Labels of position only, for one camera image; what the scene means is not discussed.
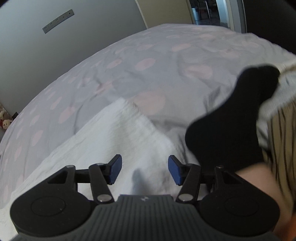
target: chair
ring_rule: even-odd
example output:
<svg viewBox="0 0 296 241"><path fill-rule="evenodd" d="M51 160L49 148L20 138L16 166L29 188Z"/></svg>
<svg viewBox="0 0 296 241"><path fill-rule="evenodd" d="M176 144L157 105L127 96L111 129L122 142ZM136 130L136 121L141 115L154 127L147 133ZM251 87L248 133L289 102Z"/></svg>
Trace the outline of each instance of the chair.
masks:
<svg viewBox="0 0 296 241"><path fill-rule="evenodd" d="M200 15L200 20L202 20L202 14L201 14L201 11L200 11L202 8L200 7L200 4L205 3L207 13L209 15L210 23L212 23L208 0L196 0L196 2L197 2L198 12L199 12L199 15Z"/></svg>

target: bed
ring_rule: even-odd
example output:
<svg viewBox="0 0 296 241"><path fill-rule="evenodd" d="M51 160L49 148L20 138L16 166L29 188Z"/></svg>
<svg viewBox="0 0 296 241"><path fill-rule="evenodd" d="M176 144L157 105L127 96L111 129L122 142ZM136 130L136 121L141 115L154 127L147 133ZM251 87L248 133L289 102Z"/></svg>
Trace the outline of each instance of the bed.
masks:
<svg viewBox="0 0 296 241"><path fill-rule="evenodd" d="M246 66L291 59L256 35L218 26L164 24L110 45L46 87L8 128L0 144L0 209L44 159L119 98L179 146L185 162L196 162L184 143L190 122L219 106ZM286 98L296 93L289 78Z"/></svg>

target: door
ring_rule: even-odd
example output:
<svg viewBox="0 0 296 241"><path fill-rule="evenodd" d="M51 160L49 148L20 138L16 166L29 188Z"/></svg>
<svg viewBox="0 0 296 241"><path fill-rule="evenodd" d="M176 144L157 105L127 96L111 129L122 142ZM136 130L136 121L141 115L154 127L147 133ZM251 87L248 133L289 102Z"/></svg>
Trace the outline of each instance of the door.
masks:
<svg viewBox="0 0 296 241"><path fill-rule="evenodd" d="M192 24L189 0L135 0L147 28L163 23Z"/></svg>

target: striped fabric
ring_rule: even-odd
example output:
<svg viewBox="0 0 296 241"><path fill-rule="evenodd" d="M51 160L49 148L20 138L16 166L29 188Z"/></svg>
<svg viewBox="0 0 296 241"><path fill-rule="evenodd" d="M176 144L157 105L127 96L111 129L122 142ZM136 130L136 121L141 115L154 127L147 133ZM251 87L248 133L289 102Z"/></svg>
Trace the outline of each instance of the striped fabric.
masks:
<svg viewBox="0 0 296 241"><path fill-rule="evenodd" d="M296 201L296 98L278 111L268 123L270 151L263 150L291 210Z"/></svg>

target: power outlet strip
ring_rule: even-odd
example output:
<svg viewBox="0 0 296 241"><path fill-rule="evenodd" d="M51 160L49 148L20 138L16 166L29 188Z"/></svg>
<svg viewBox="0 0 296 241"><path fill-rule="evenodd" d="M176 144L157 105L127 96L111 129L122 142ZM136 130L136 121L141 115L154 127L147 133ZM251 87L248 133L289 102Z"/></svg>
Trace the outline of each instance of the power outlet strip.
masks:
<svg viewBox="0 0 296 241"><path fill-rule="evenodd" d="M43 28L43 32L46 34L50 30L52 30L55 26L57 26L58 24L60 24L62 21L65 21L66 19L70 18L73 15L74 15L74 12L73 12L72 9L70 9L69 11L65 12L64 14L62 14L61 16L59 16L58 18L56 18L55 20L53 20L52 22L50 22L49 24L47 24Z"/></svg>

